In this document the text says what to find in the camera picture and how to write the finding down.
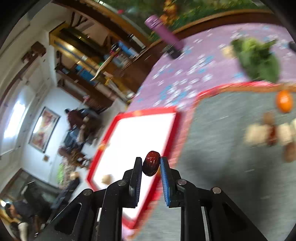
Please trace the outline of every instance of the brown object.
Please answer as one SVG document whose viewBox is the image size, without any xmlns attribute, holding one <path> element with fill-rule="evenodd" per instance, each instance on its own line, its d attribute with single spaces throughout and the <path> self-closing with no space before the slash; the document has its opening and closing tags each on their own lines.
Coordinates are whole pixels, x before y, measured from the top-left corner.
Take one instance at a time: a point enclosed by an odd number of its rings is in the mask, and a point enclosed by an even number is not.
<svg viewBox="0 0 296 241">
<path fill-rule="evenodd" d="M 244 92 L 244 91 L 251 91 L 255 93 L 270 93 L 270 92 L 278 92 L 282 90 L 283 84 L 276 84 L 272 86 L 245 86 L 241 84 L 229 84 L 229 85 L 222 85 L 220 87 L 215 88 L 215 94 L 220 94 L 224 92 Z M 288 86 L 288 90 L 290 92 L 296 93 L 296 84 L 292 84 Z M 198 101 L 209 98 L 214 96 L 213 92 L 209 91 L 206 94 L 199 97 Z"/>
<path fill-rule="evenodd" d="M 276 126 L 273 125 L 270 128 L 269 136 L 267 138 L 267 145 L 273 146 L 277 143 Z"/>
<path fill-rule="evenodd" d="M 67 151 L 65 147 L 60 147 L 58 149 L 58 154 L 60 156 L 67 158 L 69 165 L 81 167 L 81 168 L 86 167 L 85 165 L 82 165 L 82 164 L 84 161 L 87 161 L 88 159 L 85 158 L 85 155 L 82 152 L 78 151 L 77 149 Z"/>
<path fill-rule="evenodd" d="M 90 83 L 85 81 L 81 76 L 77 75 L 72 70 L 67 69 L 65 66 L 59 64 L 56 68 L 57 73 L 59 73 L 65 80 L 69 81 L 71 84 L 74 84 L 92 99 L 94 99 L 98 104 L 103 107 L 110 107 L 113 103 L 108 97 L 102 94 L 99 90 L 94 88 Z"/>
<path fill-rule="evenodd" d="M 32 45 L 31 50 L 36 52 L 41 57 L 46 54 L 46 48 L 38 41 Z"/>
<path fill-rule="evenodd" d="M 75 125 L 78 129 L 81 128 L 83 124 L 83 115 L 78 110 L 72 110 L 67 114 L 68 122 L 70 123 L 70 127 L 73 128 Z"/>
<path fill-rule="evenodd" d="M 49 160 L 49 156 L 44 155 L 44 156 L 43 156 L 43 161 L 48 161 L 48 160 Z"/>
<path fill-rule="evenodd" d="M 102 177 L 102 183 L 106 184 L 106 185 L 110 185 L 112 181 L 112 176 L 110 174 L 108 175 L 104 175 Z"/>
<path fill-rule="evenodd" d="M 284 160 L 285 162 L 292 162 L 296 157 L 296 147 L 295 143 L 291 142 L 288 145 L 284 146 Z"/>
<path fill-rule="evenodd" d="M 271 125 L 271 126 L 275 124 L 274 114 L 272 111 L 268 111 L 263 114 L 263 124 Z"/>
<path fill-rule="evenodd" d="M 77 100 L 81 101 L 82 103 L 84 102 L 88 107 L 94 109 L 96 112 L 103 112 L 107 107 L 103 107 L 99 103 L 96 102 L 95 99 L 89 98 L 86 102 L 84 101 L 83 95 L 81 95 L 79 92 L 76 90 L 69 88 L 67 85 L 65 85 L 65 80 L 60 79 L 59 82 L 57 83 L 57 86 L 67 92 L 68 94 L 72 95 L 74 98 Z"/>
<path fill-rule="evenodd" d="M 163 21 L 164 24 L 166 24 L 166 23 L 167 23 L 167 20 L 168 20 L 168 16 L 167 16 L 166 14 L 163 14 L 163 15 L 161 15 L 161 16 L 159 17 L 159 19 L 160 19 L 161 21 Z"/>
<path fill-rule="evenodd" d="M 150 151 L 143 162 L 142 171 L 146 176 L 151 177 L 157 172 L 159 165 L 160 154 L 156 151 Z"/>
</svg>

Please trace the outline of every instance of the window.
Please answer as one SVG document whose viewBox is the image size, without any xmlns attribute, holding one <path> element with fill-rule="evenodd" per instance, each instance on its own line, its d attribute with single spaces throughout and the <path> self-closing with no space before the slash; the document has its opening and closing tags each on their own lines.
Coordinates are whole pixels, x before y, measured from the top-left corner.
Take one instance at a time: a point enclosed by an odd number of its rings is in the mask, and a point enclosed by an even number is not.
<svg viewBox="0 0 296 241">
<path fill-rule="evenodd" d="M 42 116 L 39 117 L 39 119 L 38 119 L 38 121 L 36 123 L 36 126 L 35 126 L 35 128 L 33 130 L 33 134 L 36 133 L 39 130 L 39 128 L 41 126 L 41 123 L 42 123 Z"/>
<path fill-rule="evenodd" d="M 22 123 L 22 116 L 25 112 L 26 106 L 17 101 L 13 107 L 12 115 L 10 117 L 8 126 L 4 132 L 4 138 L 12 138 L 17 135 L 19 127 Z"/>
<path fill-rule="evenodd" d="M 6 202 L 4 202 L 2 199 L 0 199 L 0 204 L 1 204 L 2 207 L 5 207 Z"/>
</svg>

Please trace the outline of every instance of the framed painting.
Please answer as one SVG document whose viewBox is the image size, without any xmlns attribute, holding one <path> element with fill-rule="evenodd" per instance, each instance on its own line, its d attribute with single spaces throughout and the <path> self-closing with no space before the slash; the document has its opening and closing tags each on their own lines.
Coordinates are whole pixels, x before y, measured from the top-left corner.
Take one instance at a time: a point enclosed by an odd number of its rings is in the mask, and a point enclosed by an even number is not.
<svg viewBox="0 0 296 241">
<path fill-rule="evenodd" d="M 33 129 L 29 144 L 44 153 L 59 118 L 59 115 L 45 106 Z"/>
</svg>

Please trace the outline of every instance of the orange fruit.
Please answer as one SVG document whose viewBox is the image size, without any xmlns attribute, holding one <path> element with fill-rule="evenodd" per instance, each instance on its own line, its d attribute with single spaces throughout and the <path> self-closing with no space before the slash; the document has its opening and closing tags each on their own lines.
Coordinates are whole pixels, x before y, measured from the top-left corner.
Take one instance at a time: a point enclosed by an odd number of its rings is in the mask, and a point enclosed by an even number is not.
<svg viewBox="0 0 296 241">
<path fill-rule="evenodd" d="M 278 92 L 276 96 L 276 105 L 283 113 L 291 112 L 293 108 L 293 98 L 288 90 Z"/>
</svg>

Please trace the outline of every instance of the purple bottle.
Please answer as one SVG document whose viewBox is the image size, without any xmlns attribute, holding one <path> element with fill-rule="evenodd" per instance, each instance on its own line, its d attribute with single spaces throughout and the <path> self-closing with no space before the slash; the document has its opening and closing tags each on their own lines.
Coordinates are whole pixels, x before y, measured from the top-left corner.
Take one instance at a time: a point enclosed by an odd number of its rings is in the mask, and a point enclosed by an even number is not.
<svg viewBox="0 0 296 241">
<path fill-rule="evenodd" d="M 151 30 L 155 31 L 167 44 L 174 45 L 177 50 L 182 51 L 184 44 L 172 32 L 170 32 L 157 15 L 152 15 L 145 21 Z"/>
</svg>

